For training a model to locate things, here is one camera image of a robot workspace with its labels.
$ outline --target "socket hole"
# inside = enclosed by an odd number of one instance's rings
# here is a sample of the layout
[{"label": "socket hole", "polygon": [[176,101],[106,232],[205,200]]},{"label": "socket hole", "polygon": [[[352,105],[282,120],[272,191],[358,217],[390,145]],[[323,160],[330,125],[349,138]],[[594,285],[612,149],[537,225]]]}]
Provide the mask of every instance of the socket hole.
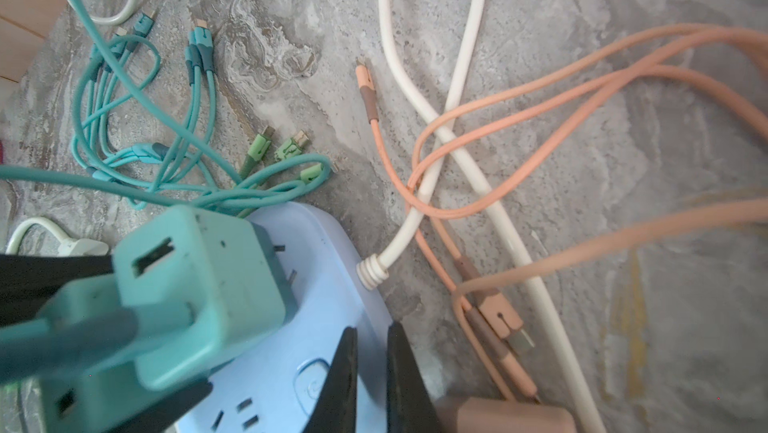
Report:
[{"label": "socket hole", "polygon": [[254,400],[248,398],[240,402],[240,404],[236,407],[237,412],[240,413],[242,410],[248,408],[254,403]]},{"label": "socket hole", "polygon": [[166,259],[168,255],[174,252],[174,243],[170,241],[170,238],[166,238],[163,242],[156,246],[152,251],[134,261],[134,274],[136,277],[145,274],[151,270],[159,262]]},{"label": "socket hole", "polygon": [[212,424],[210,427],[211,431],[216,431],[219,429],[219,425],[221,425],[221,419],[224,418],[224,411],[219,411],[219,414],[216,416],[216,421]]},{"label": "socket hole", "polygon": [[77,401],[74,397],[74,390],[69,390],[64,393],[64,396],[56,401],[58,417],[62,419],[72,413],[72,408],[74,408],[75,403],[77,403]]},{"label": "socket hole", "polygon": [[253,418],[251,418],[248,421],[246,421],[245,423],[243,423],[243,430],[247,430],[248,428],[254,426],[258,422],[259,422],[259,416],[258,415],[254,415]]}]

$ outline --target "cable strain relief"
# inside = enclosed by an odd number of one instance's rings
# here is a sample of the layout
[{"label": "cable strain relief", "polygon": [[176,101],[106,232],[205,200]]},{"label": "cable strain relief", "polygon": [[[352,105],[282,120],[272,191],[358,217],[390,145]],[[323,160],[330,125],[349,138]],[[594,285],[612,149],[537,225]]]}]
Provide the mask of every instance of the cable strain relief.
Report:
[{"label": "cable strain relief", "polygon": [[200,59],[203,62],[203,70],[214,70],[214,48],[204,44],[197,44],[197,50],[200,52]]},{"label": "cable strain relief", "polygon": [[379,109],[376,107],[376,91],[370,86],[360,86],[360,96],[366,105],[368,122],[379,121]]},{"label": "cable strain relief", "polygon": [[379,262],[379,255],[376,254],[363,259],[357,264],[356,270],[360,282],[362,282],[362,285],[369,290],[375,289],[377,286],[384,283],[384,280],[389,278],[387,268]]}]

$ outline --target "cable connector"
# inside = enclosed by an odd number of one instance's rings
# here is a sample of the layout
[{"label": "cable connector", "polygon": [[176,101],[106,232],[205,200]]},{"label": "cable connector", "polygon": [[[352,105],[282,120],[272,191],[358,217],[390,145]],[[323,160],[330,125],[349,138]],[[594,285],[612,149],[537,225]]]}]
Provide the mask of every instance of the cable connector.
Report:
[{"label": "cable connector", "polygon": [[301,179],[304,184],[308,185],[320,175],[322,175],[322,165],[317,163],[314,166],[302,169],[301,173],[299,173],[299,179]]},{"label": "cable connector", "polygon": [[214,39],[208,30],[208,23],[204,20],[195,19],[195,28],[190,35],[190,43],[194,43],[200,51],[200,57],[203,60],[203,69],[206,71],[214,70]]},{"label": "cable connector", "polygon": [[194,84],[194,68],[197,66],[201,70],[203,69],[203,59],[200,58],[200,50],[194,44],[188,45],[184,48],[184,62],[187,64],[187,76],[189,77],[190,85]]},{"label": "cable connector", "polygon": [[485,343],[491,347],[491,351],[493,351],[499,364],[504,371],[506,371],[509,378],[513,380],[514,385],[518,387],[518,390],[520,390],[526,397],[530,399],[534,398],[538,392],[536,384],[528,375],[527,371],[520,365],[519,361],[514,357],[507,345],[494,334],[493,330],[488,326],[488,323],[485,322],[485,319],[483,319],[483,316],[478,310],[475,308],[470,309],[465,312],[464,315],[466,316],[467,322],[472,326],[472,329],[475,330],[475,333],[483,338]]},{"label": "cable connector", "polygon": [[98,80],[99,71],[101,71],[101,66],[104,64],[104,56],[94,44],[91,46],[91,54],[88,58],[91,60],[93,67],[91,70],[91,81],[96,82]]},{"label": "cable connector", "polygon": [[[480,278],[480,272],[466,256],[454,259],[453,265],[465,281]],[[499,338],[506,339],[523,327],[522,318],[498,289],[489,288],[475,292],[475,302],[485,321],[491,325]]]},{"label": "cable connector", "polygon": [[[151,14],[142,13],[139,19],[134,24],[132,34],[136,36],[141,36],[142,38],[146,38],[149,35],[149,32],[152,31],[152,26],[154,26],[154,17],[157,14],[157,10],[152,11]],[[129,41],[126,45],[125,49],[133,52],[136,50],[136,47],[138,46],[138,41]]]},{"label": "cable connector", "polygon": [[91,175],[91,178],[93,179],[98,179],[100,181],[106,181],[106,182],[115,182],[118,185],[129,186],[132,188],[132,186],[129,185],[128,183],[124,181],[120,181],[117,178],[113,178],[112,176],[109,176],[106,172],[101,171],[101,169],[95,169],[92,166],[89,166],[88,168],[85,169],[85,172]]},{"label": "cable connector", "polygon": [[272,145],[272,135],[274,134],[275,129],[272,126],[267,126],[264,128],[264,131],[256,135],[254,142],[250,144],[250,148],[248,148],[248,152],[245,155],[243,166],[240,168],[240,178],[249,176],[256,164],[264,158],[266,150],[269,150]]},{"label": "cable connector", "polygon": [[109,245],[90,238],[63,239],[58,246],[59,256],[103,256],[109,253]]},{"label": "cable connector", "polygon": [[163,162],[169,149],[160,142],[140,142],[133,145],[130,150],[139,161],[149,165],[158,165]]},{"label": "cable connector", "polygon": [[355,266],[360,283],[368,290],[373,290],[389,278],[389,271],[379,262],[379,255],[375,253],[363,259]]},{"label": "cable connector", "polygon": [[[128,34],[128,31],[122,26],[117,28],[114,32],[115,36],[125,36],[126,34]],[[125,42],[121,41],[118,44],[112,45],[112,47],[109,50],[112,52],[112,54],[114,54],[115,58],[120,60],[120,57],[123,56],[123,53],[126,50]],[[108,64],[104,65],[104,71],[106,71],[107,73],[111,73],[112,72],[111,66],[109,66]]]},{"label": "cable connector", "polygon": [[283,161],[283,159],[293,158],[299,156],[303,152],[304,146],[310,142],[310,138],[305,132],[299,131],[292,138],[286,140],[275,151],[275,161]]},{"label": "cable connector", "polygon": [[379,110],[376,108],[376,88],[373,87],[371,72],[362,58],[357,61],[355,75],[357,76],[357,86],[360,88],[362,102],[366,105],[368,122],[379,121]]}]

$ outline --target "light blue power strip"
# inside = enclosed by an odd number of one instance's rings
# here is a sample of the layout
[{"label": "light blue power strip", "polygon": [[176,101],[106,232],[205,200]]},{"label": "light blue power strip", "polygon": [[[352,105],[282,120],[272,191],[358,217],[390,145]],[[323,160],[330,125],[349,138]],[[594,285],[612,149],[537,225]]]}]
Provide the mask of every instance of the light blue power strip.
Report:
[{"label": "light blue power strip", "polygon": [[346,326],[357,328],[359,340],[357,430],[384,433],[392,318],[378,291],[360,283],[352,242],[331,215],[299,203],[262,208],[248,219],[269,233],[299,310],[211,377],[213,392],[178,421],[179,433],[301,433]]}]

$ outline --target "light green cable connector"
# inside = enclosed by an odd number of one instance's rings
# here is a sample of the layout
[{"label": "light green cable connector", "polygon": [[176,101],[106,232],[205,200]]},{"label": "light green cable connector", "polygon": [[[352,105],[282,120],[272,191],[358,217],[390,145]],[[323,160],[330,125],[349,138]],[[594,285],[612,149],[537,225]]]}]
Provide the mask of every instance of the light green cable connector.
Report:
[{"label": "light green cable connector", "polygon": [[286,140],[275,151],[275,161],[283,161],[283,159],[293,158],[302,153],[302,149],[306,144],[310,142],[310,138],[305,132],[299,131],[292,138]]},{"label": "light green cable connector", "polygon": [[263,132],[256,135],[254,142],[248,148],[248,153],[245,155],[243,166],[240,168],[240,178],[249,176],[256,164],[264,158],[266,150],[269,150],[272,145],[272,135],[274,135],[274,132],[275,129],[272,126],[267,126]]},{"label": "light green cable connector", "polygon": [[301,179],[305,184],[310,184],[314,178],[319,177],[321,174],[322,165],[317,163],[314,166],[302,169],[301,173],[299,173],[299,179]]}]

